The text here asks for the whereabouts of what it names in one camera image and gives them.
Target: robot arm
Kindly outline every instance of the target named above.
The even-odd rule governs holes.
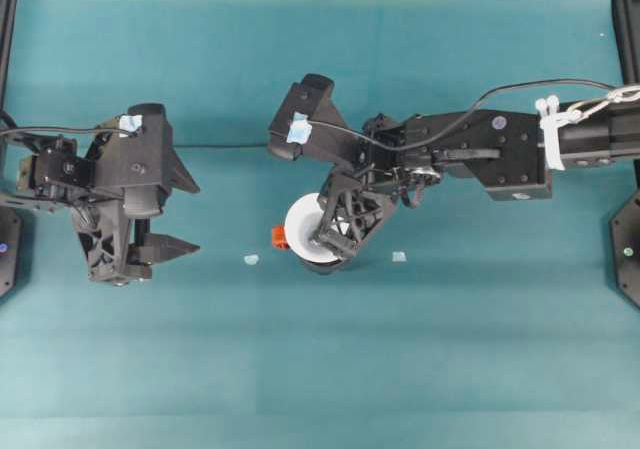
[[[310,269],[326,274],[346,264],[400,203],[418,207],[424,191],[447,175],[474,177],[496,201],[551,197],[549,147],[538,114],[477,109],[416,114],[401,123],[379,114],[354,133],[331,102],[333,87],[326,77],[305,76],[269,128],[274,156],[334,164],[320,192],[296,202],[285,221],[289,246]],[[579,123],[556,128],[559,164],[588,168],[640,158],[640,102],[623,102],[628,99],[603,103]],[[456,121],[463,122],[453,127]],[[292,135],[305,127],[302,137]],[[638,271],[640,286],[640,264]]]
[[[6,125],[3,155],[7,142],[33,154],[20,163],[18,194],[0,193],[0,205],[49,212],[68,208],[92,281],[147,280],[153,264],[199,249],[150,229],[150,219],[162,214],[174,188],[199,192],[173,148],[164,106],[134,106],[97,126],[84,157],[74,139]]]

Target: teal table surface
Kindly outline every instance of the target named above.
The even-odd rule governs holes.
[[[507,82],[620,82],[609,0],[20,0],[13,48],[19,122],[158,100],[190,146],[265,140],[306,72],[336,80],[354,127]],[[270,228],[326,164],[179,153],[202,193],[174,193],[153,228],[202,249],[149,283],[89,283],[68,214],[24,215],[22,282],[0,300],[0,447],[638,447],[640,311],[607,230],[630,164],[556,173],[544,201],[448,178],[321,277]]]

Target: black cable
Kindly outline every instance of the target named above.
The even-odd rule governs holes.
[[[4,109],[0,109],[0,119],[10,129],[15,129],[16,127],[18,127],[16,121],[13,120],[13,117],[11,117],[9,113],[7,113]]]
[[[95,127],[92,129],[74,129],[70,127],[59,126],[18,126],[10,127],[9,129],[0,130],[0,137],[8,136],[9,134],[20,134],[23,132],[57,132],[57,133],[69,133],[69,134],[102,134],[104,132],[124,134],[126,136],[135,136],[134,133],[125,131],[124,129],[118,129],[115,127]]]
[[[254,144],[176,144],[176,149],[253,149],[257,147],[267,147],[266,142],[256,142]]]
[[[388,144],[380,142],[380,141],[378,141],[378,140],[376,140],[376,139],[374,139],[372,137],[367,136],[366,134],[362,134],[360,132],[353,131],[353,130],[349,129],[348,127],[343,127],[343,126],[338,126],[336,124],[331,124],[329,122],[312,121],[312,120],[309,120],[307,122],[309,124],[311,124],[311,125],[317,124],[317,125],[320,125],[320,126],[325,126],[325,127],[331,128],[331,129],[336,129],[338,131],[345,132],[347,134],[352,135],[353,137],[362,139],[364,141],[367,141],[370,144],[373,144],[374,146],[381,147],[381,148],[386,149],[388,151],[392,151],[392,152],[408,151],[408,150],[417,149],[418,147],[421,147],[421,146],[424,146],[426,144],[430,144],[432,142],[435,142],[438,139],[440,139],[440,138],[452,133],[453,131],[458,129],[460,126],[462,126],[462,124],[464,124],[480,108],[480,106],[482,106],[482,104],[484,104],[487,101],[487,99],[489,99],[491,96],[494,96],[494,95],[499,94],[501,92],[508,92],[508,91],[526,89],[526,88],[530,88],[530,87],[553,86],[553,85],[590,86],[590,87],[597,87],[599,89],[605,89],[607,91],[615,89],[614,86],[611,86],[609,84],[605,84],[603,82],[591,81],[589,79],[546,79],[546,80],[542,80],[542,81],[521,82],[521,83],[518,83],[518,84],[509,84],[509,85],[506,85],[506,86],[498,86],[498,87],[495,87],[495,88],[485,92],[482,96],[480,96],[476,100],[476,102],[474,102],[471,105],[471,107],[464,114],[462,114],[459,117],[457,117],[453,122],[447,124],[445,126],[445,128],[442,129],[441,131],[439,131],[438,133],[434,134],[433,136],[427,137],[425,139],[421,139],[420,141],[413,142],[411,144],[405,144],[403,146],[389,146]]]

